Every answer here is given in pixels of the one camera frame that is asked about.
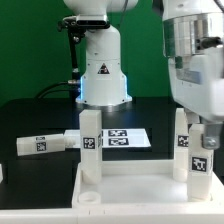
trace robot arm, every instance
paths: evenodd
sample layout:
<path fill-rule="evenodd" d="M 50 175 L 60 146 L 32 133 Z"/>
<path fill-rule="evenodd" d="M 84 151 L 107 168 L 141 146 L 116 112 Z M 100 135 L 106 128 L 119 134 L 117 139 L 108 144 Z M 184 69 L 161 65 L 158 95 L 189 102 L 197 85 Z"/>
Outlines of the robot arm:
<path fill-rule="evenodd" d="M 223 13 L 213 0 L 155 0 L 153 6 L 163 14 L 174 100 L 201 116 L 206 128 L 211 127 L 208 123 L 219 127 L 224 120 Z M 219 148 L 215 138 L 213 147 Z"/>
<path fill-rule="evenodd" d="M 121 12 L 136 6 L 138 0 L 64 0 L 76 15 L 106 15 L 107 12 Z"/>

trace black table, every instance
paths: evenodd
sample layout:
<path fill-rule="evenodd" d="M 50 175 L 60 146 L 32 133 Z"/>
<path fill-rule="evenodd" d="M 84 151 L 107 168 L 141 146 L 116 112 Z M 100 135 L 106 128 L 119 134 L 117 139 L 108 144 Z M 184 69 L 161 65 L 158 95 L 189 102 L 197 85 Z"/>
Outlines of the black table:
<path fill-rule="evenodd" d="M 152 144 L 150 148 L 104 149 L 103 159 L 171 159 L 175 110 L 172 99 L 155 97 L 135 98 L 130 109 L 103 113 L 103 128 L 145 128 Z M 71 207 L 79 150 L 18 157 L 16 138 L 79 129 L 81 111 L 70 99 L 19 99 L 0 109 L 0 162 L 4 172 L 0 209 Z M 223 172 L 224 166 L 219 165 L 219 170 Z"/>

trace label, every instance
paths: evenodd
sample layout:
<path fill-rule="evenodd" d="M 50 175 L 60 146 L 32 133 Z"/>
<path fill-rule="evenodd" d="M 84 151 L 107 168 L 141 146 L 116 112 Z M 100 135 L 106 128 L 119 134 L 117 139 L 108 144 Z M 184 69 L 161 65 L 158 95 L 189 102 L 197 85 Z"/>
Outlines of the label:
<path fill-rule="evenodd" d="M 103 63 L 103 65 L 101 66 L 100 70 L 98 71 L 98 74 L 110 74 L 105 63 Z"/>
<path fill-rule="evenodd" d="M 209 174 L 212 169 L 212 158 L 190 156 L 190 172 Z"/>
<path fill-rule="evenodd" d="M 109 139 L 110 146 L 124 146 L 129 145 L 128 138 L 110 138 Z"/>
<path fill-rule="evenodd" d="M 120 137 L 120 136 L 128 136 L 126 130 L 109 130 L 108 136 L 110 137 Z"/>
<path fill-rule="evenodd" d="M 177 78 L 183 81 L 202 84 L 202 75 L 200 72 L 189 71 L 189 69 L 179 69 L 177 70 Z"/>
<path fill-rule="evenodd" d="M 36 150 L 37 152 L 47 151 L 47 142 L 44 136 L 36 137 Z"/>
<path fill-rule="evenodd" d="M 177 147 L 187 148 L 189 144 L 188 135 L 177 135 Z"/>
<path fill-rule="evenodd" d="M 95 138 L 83 137 L 83 149 L 96 149 Z"/>

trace white block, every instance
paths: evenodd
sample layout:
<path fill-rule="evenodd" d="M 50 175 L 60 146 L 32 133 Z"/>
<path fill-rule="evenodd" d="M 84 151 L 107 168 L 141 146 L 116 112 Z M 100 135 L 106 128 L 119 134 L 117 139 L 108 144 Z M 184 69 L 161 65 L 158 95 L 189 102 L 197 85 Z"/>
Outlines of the white block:
<path fill-rule="evenodd" d="M 88 184 L 97 184 L 102 177 L 101 111 L 84 110 L 79 119 L 83 180 Z"/>
<path fill-rule="evenodd" d="M 188 173 L 188 122 L 183 108 L 177 108 L 175 120 L 173 178 L 186 182 Z"/>
<path fill-rule="evenodd" d="M 214 150 L 202 148 L 203 124 L 193 124 L 189 132 L 189 172 L 187 194 L 190 201 L 210 200 Z"/>
<path fill-rule="evenodd" d="M 124 135 L 111 136 L 111 132 L 125 132 Z M 134 129 L 102 129 L 102 148 L 147 148 L 151 146 L 145 129 L 134 128 Z M 80 149 L 80 130 L 66 130 L 64 134 L 65 141 L 72 140 L 73 145 L 70 143 L 66 144 L 66 148 L 78 148 Z"/>
<path fill-rule="evenodd" d="M 63 134 L 17 138 L 18 156 L 65 151 Z"/>

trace green background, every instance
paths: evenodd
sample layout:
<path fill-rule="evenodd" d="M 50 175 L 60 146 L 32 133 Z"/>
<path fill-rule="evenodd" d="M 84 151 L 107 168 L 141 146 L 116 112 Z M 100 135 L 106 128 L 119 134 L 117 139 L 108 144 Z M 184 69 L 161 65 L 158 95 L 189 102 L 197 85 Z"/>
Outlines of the green background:
<path fill-rule="evenodd" d="M 119 28 L 122 70 L 131 96 L 170 95 L 162 21 L 151 4 L 139 0 Z M 63 0 L 0 0 L 0 106 L 12 99 L 33 98 L 48 85 L 71 78 L 67 33 L 56 29 L 57 22 L 71 14 Z M 109 18 L 118 27 L 121 14 Z M 85 41 L 77 55 L 84 73 Z"/>

